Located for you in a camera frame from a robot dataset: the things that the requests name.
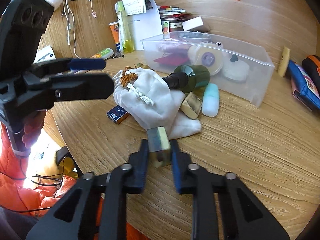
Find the white cloth pouch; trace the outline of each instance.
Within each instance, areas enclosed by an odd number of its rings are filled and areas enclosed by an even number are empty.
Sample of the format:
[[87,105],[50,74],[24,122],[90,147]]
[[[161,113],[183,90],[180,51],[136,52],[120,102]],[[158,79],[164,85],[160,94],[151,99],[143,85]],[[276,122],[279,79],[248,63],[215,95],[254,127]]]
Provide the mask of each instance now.
[[113,77],[113,97],[143,129],[163,126],[169,139],[182,138],[201,131],[198,119],[191,120],[182,112],[177,115],[185,98],[182,91],[170,90],[163,79],[151,69],[137,68],[128,71],[136,73],[138,78],[123,87],[120,83],[123,71],[119,71]]

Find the hand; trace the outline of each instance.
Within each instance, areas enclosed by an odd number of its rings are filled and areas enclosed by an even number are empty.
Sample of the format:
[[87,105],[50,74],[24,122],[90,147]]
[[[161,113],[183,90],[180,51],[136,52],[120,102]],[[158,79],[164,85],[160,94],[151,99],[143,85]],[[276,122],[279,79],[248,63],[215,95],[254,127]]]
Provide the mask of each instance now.
[[31,146],[38,140],[41,129],[44,126],[46,113],[46,111],[39,111],[36,116],[26,119],[24,125],[25,134],[22,137],[22,142],[27,149],[31,148]]

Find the white paper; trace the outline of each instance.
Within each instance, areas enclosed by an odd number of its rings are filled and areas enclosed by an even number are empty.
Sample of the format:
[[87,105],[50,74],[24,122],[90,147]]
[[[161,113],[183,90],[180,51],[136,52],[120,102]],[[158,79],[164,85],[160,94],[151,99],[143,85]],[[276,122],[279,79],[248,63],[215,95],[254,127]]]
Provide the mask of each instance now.
[[45,48],[37,52],[34,63],[54,60],[54,59],[56,59],[56,57],[54,55],[53,49],[51,48],[51,46],[46,46]]
[[123,0],[127,16],[146,12],[146,0]]
[[152,9],[145,10],[145,13],[133,14],[127,17],[135,50],[143,50],[141,40],[162,34],[159,10],[154,0],[149,1]]

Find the clear plastic container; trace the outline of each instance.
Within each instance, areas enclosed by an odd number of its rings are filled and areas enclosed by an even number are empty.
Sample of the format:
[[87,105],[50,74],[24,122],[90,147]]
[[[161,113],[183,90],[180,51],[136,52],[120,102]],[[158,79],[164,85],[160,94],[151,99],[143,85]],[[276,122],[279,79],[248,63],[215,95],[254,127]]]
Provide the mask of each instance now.
[[170,74],[182,64],[205,65],[210,82],[256,107],[275,68],[263,47],[214,34],[177,31],[144,39],[142,44],[153,70]]

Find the orange jacket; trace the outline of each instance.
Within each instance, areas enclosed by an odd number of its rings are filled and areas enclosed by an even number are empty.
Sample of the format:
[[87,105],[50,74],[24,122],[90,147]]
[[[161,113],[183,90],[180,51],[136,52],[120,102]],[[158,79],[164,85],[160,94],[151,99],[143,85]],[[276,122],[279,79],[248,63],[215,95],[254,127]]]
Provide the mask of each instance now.
[[[11,148],[6,127],[1,125],[2,150],[0,154],[0,205],[11,210],[26,211],[52,207],[75,183],[76,180],[64,176],[60,189],[39,186],[35,189],[24,188],[28,159],[17,159]],[[47,210],[23,213],[29,216],[43,216]],[[127,223],[127,240],[149,240]]]

